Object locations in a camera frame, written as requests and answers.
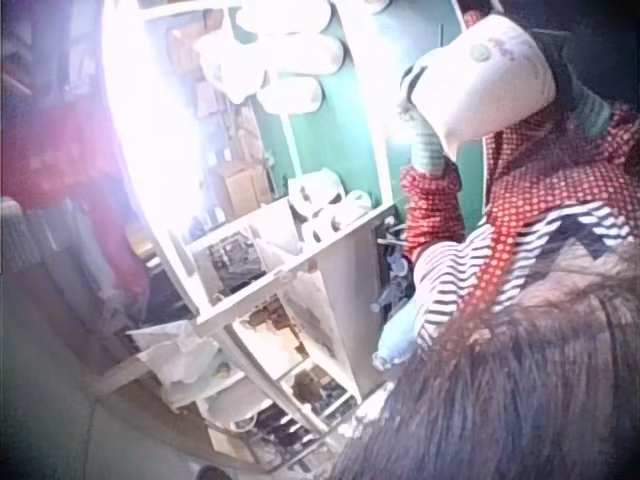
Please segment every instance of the striped garment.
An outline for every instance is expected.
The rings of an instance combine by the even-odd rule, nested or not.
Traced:
[[[416,327],[418,343],[423,347],[431,345],[476,284],[478,271],[491,254],[493,231],[483,218],[463,243],[440,242],[418,258],[414,268],[416,298],[425,301],[418,310]],[[514,262],[493,311],[508,306],[523,288],[542,280],[544,276],[532,267],[557,255],[569,239],[576,239],[596,259],[633,237],[624,217],[602,202],[567,206],[545,214],[518,234]]]

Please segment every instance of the dark hair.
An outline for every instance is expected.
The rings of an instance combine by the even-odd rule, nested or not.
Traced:
[[[561,304],[451,320],[332,478],[621,478],[640,432],[637,255],[626,265]]]

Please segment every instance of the cardboard box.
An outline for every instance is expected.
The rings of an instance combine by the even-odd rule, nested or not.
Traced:
[[[224,162],[210,169],[216,203],[229,220],[235,220],[271,203],[264,167],[244,162]]]

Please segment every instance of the glove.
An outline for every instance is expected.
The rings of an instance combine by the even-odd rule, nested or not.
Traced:
[[[418,305],[412,298],[382,329],[378,350],[373,354],[373,366],[388,370],[393,365],[406,361],[416,349],[415,323]]]
[[[439,49],[432,50],[409,68],[400,82],[398,115],[411,132],[411,165],[422,173],[439,175],[444,170],[442,144],[436,132],[411,102],[411,94],[428,68],[429,58]]]
[[[576,106],[573,116],[578,125],[589,138],[601,137],[609,128],[611,105],[582,85],[575,76],[573,96]]]

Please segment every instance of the green wall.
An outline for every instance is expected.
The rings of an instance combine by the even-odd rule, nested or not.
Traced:
[[[237,27],[234,19],[235,10],[232,10],[236,38],[243,43],[255,40],[253,35]],[[460,34],[451,0],[392,0],[389,7],[373,19],[384,43],[379,73],[389,80],[387,84],[392,89],[399,84],[409,65],[438,47],[440,25],[445,45]],[[331,24],[323,33],[340,38],[347,45],[335,7]],[[322,107],[312,114],[290,117],[301,170],[307,173],[327,167],[340,176],[347,191],[364,190],[379,202],[377,169],[354,59],[347,55],[340,71],[318,80],[325,95]],[[282,122],[277,115],[265,113],[255,99],[252,104],[265,148],[276,159],[274,178],[277,183],[281,182],[283,175],[291,177],[294,173]],[[403,214],[406,199],[400,187],[400,173],[409,161],[409,145],[387,138],[387,157],[393,198]],[[457,163],[464,184],[460,206],[467,230],[471,230],[483,211],[484,164],[480,142],[463,146]]]
[[[344,39],[340,18],[335,11],[331,23],[324,34]],[[255,40],[255,36],[245,32],[235,23],[236,9],[231,9],[231,21],[236,39],[242,43]],[[353,59],[346,50],[342,68],[333,75],[317,76],[322,85],[324,100],[317,112],[289,117],[295,148],[300,158],[303,173],[314,172],[323,167],[335,172],[347,191],[363,190],[380,203],[378,173],[373,156],[371,135],[365,116],[364,101],[353,65]],[[276,160],[273,176],[276,183],[282,177],[294,175],[291,154],[287,146],[282,122],[277,115],[270,115],[253,98],[256,120],[260,128],[262,142]]]
[[[340,18],[333,8],[331,23],[323,33],[340,38],[346,46]],[[320,109],[290,117],[302,171],[327,167],[340,177],[347,192],[363,190],[379,204],[371,134],[351,55],[347,54],[338,72],[317,78],[324,90]]]

